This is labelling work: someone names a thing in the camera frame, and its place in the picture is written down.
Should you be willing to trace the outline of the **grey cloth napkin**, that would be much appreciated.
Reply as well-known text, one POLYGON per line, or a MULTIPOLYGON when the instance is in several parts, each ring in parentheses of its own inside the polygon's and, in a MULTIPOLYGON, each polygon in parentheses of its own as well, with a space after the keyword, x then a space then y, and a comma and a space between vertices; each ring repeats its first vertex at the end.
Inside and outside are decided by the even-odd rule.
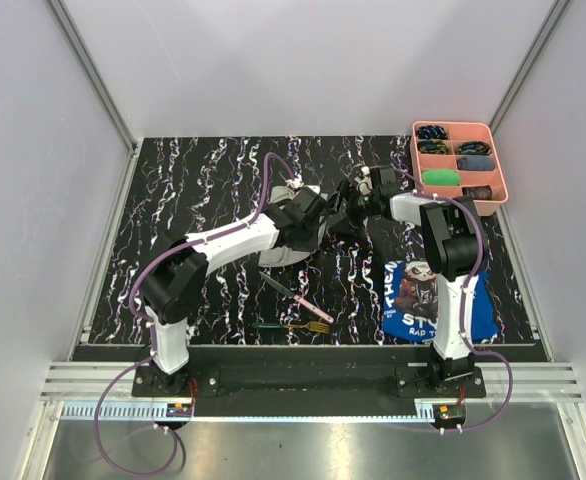
MULTIPOLYGON (((270 198, 267 201, 268 205, 277 205, 283 208, 284 203, 294 198, 294 191, 288 186, 274 186, 271 190, 270 198)), ((315 230, 315 235, 312 237, 314 243, 307 242, 304 248, 290 248, 287 246, 277 246, 270 250, 265 250, 260 253, 258 264, 260 267, 280 268, 297 264, 308 259, 319 248, 326 231, 326 221, 322 219, 318 228, 315 230)))

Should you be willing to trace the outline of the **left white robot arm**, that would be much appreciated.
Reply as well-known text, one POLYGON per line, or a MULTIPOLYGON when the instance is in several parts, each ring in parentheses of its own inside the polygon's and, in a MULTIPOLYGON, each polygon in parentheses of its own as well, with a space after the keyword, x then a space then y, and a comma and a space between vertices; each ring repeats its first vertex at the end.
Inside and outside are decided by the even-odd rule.
POLYGON ((138 314, 151 332, 150 365, 154 384, 169 396, 188 386, 187 325, 203 303, 209 276, 257 254, 258 265, 283 268, 318 251, 329 218, 349 194, 347 180, 332 194, 319 186, 289 180, 260 200, 258 210, 226 226, 202 233, 156 240, 131 293, 141 300, 138 314))

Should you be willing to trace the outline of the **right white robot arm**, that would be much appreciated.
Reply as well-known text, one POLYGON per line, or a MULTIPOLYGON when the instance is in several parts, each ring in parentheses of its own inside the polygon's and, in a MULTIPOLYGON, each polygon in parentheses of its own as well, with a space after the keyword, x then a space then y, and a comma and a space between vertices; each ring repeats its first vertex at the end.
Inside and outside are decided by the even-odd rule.
POLYGON ((418 179, 412 190, 404 190, 402 176, 412 177, 391 166, 361 166, 329 196, 328 211, 340 216, 333 228, 346 233, 355 233, 374 216, 422 229, 426 262, 436 274, 438 290, 438 323, 424 382, 445 397, 474 374, 472 309, 487 241, 472 198, 428 193, 418 179))

